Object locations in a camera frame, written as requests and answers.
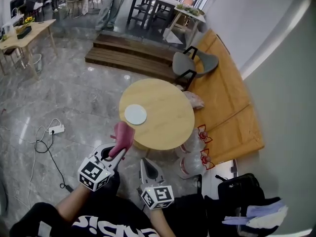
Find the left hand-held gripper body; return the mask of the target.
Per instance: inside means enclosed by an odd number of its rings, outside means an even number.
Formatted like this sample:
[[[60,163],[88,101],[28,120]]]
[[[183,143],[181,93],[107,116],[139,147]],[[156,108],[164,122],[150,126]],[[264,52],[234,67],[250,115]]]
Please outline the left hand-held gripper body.
[[[78,169],[78,181],[93,192],[107,184],[114,176],[115,169],[127,152],[126,149],[122,149],[114,157],[110,157],[109,152],[115,145],[115,143],[99,145],[83,160]]]

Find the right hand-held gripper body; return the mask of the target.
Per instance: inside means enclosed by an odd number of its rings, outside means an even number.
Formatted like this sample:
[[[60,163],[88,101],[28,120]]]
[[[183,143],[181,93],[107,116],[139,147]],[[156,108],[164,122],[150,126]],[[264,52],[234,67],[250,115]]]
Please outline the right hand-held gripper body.
[[[142,158],[140,161],[139,195],[150,210],[169,207],[174,202],[173,190],[166,185],[162,169],[153,161]]]

